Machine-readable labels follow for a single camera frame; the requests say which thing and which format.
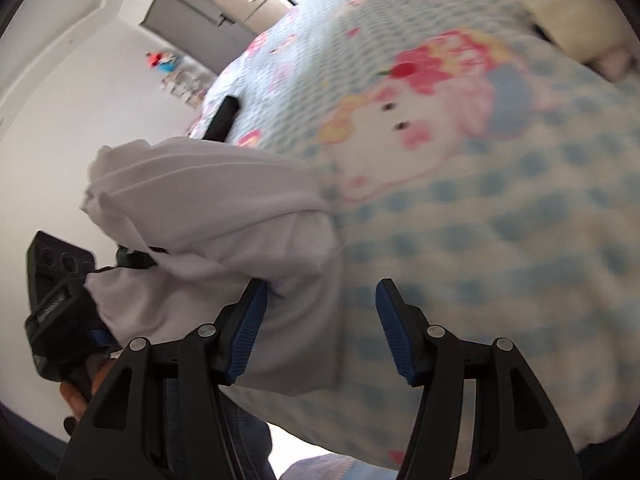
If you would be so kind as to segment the Hello Kitty checkered blanket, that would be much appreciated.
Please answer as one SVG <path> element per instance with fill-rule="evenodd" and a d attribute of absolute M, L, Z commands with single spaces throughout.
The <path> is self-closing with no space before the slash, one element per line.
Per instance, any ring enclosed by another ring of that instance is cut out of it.
<path fill-rule="evenodd" d="M 310 443 L 396 467 L 420 400 L 375 312 L 391 278 L 462 339 L 511 339 L 575 448 L 639 404 L 639 79 L 537 37 L 518 0 L 303 0 L 209 89 L 229 140 L 302 162 L 344 257 L 336 385 L 229 390 Z"/>

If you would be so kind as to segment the white small shelf rack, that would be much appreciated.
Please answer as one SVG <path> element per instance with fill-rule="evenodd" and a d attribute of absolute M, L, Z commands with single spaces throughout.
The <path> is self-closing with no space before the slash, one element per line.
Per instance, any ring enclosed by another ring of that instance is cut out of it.
<path fill-rule="evenodd" d="M 181 103 L 198 108 L 216 79 L 217 76 L 209 70 L 188 65 L 167 72 L 160 82 L 160 88 Z"/>

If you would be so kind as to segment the white shirt navy trim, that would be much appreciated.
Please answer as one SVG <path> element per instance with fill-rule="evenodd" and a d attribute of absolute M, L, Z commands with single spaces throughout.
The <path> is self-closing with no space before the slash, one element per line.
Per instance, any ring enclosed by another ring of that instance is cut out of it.
<path fill-rule="evenodd" d="M 219 142 L 137 140 L 99 150 L 81 208 L 117 245 L 152 261 L 86 278 L 118 342 L 181 339 L 260 278 L 268 307 L 241 385 L 297 396 L 334 384 L 342 245 L 302 166 Z"/>

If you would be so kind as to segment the operator leg in jeans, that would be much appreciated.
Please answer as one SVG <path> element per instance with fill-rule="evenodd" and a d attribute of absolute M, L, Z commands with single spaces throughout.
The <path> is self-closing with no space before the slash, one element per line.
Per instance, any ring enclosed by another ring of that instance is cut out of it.
<path fill-rule="evenodd" d="M 243 410 L 228 396 L 221 396 L 224 416 L 244 477 L 252 480 L 276 480 L 269 463 L 272 439 L 268 425 Z"/>

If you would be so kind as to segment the folded pink garment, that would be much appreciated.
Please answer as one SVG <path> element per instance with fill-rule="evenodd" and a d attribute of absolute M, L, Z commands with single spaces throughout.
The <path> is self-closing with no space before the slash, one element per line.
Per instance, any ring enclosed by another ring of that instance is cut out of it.
<path fill-rule="evenodd" d="M 626 47 L 616 47 L 591 62 L 593 70 L 608 81 L 616 82 L 626 77 L 636 64 L 636 58 Z"/>

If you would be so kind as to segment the grey cabinet door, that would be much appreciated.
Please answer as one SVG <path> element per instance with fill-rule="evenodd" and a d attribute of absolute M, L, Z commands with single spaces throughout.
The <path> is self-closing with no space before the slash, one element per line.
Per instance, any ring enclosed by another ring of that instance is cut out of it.
<path fill-rule="evenodd" d="M 216 75 L 257 37 L 215 0 L 153 0 L 140 25 Z"/>

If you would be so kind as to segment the black clothes pile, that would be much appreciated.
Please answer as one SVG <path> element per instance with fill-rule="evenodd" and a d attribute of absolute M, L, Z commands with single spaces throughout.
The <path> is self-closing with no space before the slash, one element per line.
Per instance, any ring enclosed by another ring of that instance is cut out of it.
<path fill-rule="evenodd" d="M 235 96 L 226 96 L 218 107 L 213 119 L 208 124 L 204 141 L 227 141 L 228 135 L 234 125 L 235 118 L 241 109 L 241 103 Z"/>

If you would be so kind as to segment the light blue towel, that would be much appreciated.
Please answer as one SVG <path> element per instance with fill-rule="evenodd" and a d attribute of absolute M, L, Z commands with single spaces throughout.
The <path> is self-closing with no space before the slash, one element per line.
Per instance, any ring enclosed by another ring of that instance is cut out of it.
<path fill-rule="evenodd" d="M 281 480 L 395 480 L 398 472 L 338 454 L 326 454 L 299 460 L 280 477 Z"/>

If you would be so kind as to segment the red blue toy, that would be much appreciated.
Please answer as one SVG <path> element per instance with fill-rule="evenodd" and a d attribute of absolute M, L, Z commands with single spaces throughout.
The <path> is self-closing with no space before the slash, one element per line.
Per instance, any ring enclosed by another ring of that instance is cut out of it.
<path fill-rule="evenodd" d="M 155 68 L 164 73 L 172 73 L 180 64 L 181 56 L 169 51 L 148 52 L 145 55 L 149 68 Z"/>

